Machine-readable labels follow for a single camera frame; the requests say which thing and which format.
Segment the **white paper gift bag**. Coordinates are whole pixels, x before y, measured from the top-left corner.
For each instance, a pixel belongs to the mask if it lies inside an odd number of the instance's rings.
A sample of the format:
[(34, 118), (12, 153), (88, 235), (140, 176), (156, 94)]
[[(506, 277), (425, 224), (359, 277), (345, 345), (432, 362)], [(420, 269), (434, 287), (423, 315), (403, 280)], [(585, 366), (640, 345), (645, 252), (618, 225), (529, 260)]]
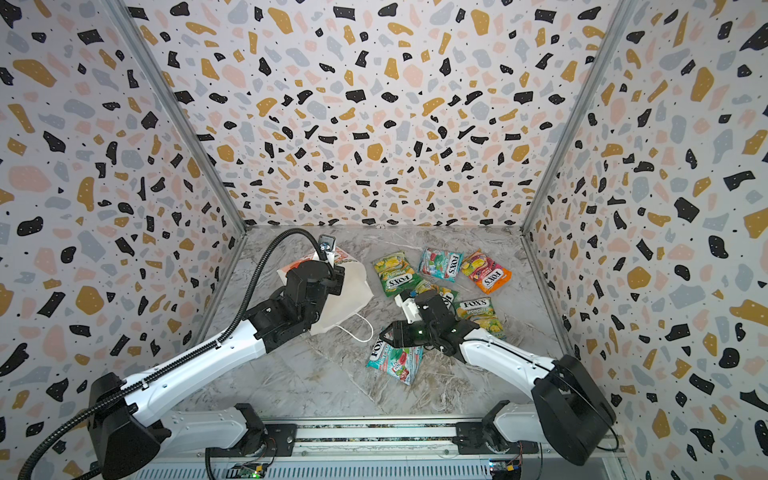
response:
[(277, 270), (277, 274), (283, 283), (283, 291), (280, 302), (291, 324), (298, 327), (300, 332), (308, 332), (312, 335), (326, 333), (342, 322), (360, 313), (373, 298), (373, 292), (367, 282), (366, 269), (363, 264), (349, 253), (336, 245), (336, 259), (331, 266), (342, 266), (345, 270), (345, 278), (340, 296), (330, 295), (326, 301), (319, 318), (295, 318), (287, 310), (283, 300), (286, 284), (286, 273), (301, 262), (325, 262), (318, 258), (318, 253), (306, 255)]

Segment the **green Fox's spring tea packet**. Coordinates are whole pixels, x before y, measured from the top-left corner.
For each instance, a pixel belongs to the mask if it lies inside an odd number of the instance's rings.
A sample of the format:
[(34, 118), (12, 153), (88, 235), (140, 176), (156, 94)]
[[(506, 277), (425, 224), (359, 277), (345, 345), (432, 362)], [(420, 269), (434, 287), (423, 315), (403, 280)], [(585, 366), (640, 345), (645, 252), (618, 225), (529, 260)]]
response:
[(404, 251), (385, 255), (373, 262), (374, 270), (386, 297), (413, 290), (423, 278), (408, 261)]

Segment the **teal Fox's candy packet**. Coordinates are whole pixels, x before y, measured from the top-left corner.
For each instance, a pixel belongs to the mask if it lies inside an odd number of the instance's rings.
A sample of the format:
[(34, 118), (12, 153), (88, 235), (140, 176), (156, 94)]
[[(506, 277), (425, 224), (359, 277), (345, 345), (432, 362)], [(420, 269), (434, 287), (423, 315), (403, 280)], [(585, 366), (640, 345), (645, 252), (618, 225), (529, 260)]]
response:
[(419, 272), (439, 280), (454, 282), (462, 261), (462, 253), (427, 247), (421, 255)]

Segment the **orange Fox's fruits candy packet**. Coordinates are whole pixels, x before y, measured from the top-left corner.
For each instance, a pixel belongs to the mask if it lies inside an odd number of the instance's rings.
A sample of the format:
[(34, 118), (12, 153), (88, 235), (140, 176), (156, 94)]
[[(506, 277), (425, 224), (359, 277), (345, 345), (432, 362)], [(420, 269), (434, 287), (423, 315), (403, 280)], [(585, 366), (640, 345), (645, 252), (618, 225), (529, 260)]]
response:
[(512, 278), (512, 273), (508, 269), (482, 250), (477, 250), (464, 259), (461, 272), (485, 294), (497, 291)]

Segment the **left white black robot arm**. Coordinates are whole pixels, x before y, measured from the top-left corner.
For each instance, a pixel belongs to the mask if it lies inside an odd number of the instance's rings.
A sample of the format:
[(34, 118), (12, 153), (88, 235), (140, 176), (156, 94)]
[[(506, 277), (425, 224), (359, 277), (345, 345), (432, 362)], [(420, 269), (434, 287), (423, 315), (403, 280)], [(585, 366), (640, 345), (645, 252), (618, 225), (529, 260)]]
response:
[(125, 478), (163, 451), (276, 452), (278, 445), (267, 426), (245, 403), (199, 420), (183, 418), (172, 409), (224, 373), (308, 332), (320, 320), (327, 299), (341, 295), (344, 279), (341, 266), (304, 261), (288, 271), (283, 287), (249, 309), (232, 333), (135, 375), (136, 390), (114, 374), (100, 378), (92, 402), (110, 394), (123, 396), (88, 424), (101, 476)]

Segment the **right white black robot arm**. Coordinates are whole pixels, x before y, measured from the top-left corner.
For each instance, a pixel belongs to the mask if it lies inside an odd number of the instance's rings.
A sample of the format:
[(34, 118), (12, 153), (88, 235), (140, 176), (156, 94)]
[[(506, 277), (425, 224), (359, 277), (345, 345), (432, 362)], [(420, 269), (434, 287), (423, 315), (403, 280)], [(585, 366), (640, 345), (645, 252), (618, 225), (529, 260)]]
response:
[(616, 415), (585, 367), (572, 355), (552, 359), (502, 341), (478, 323), (460, 318), (437, 292), (396, 296), (405, 317), (379, 335), (393, 348), (423, 347), (483, 369), (527, 393), (534, 411), (515, 416), (508, 401), (479, 422), (461, 426), (460, 451), (507, 454), (523, 442), (546, 443), (563, 459), (582, 466), (601, 449)]

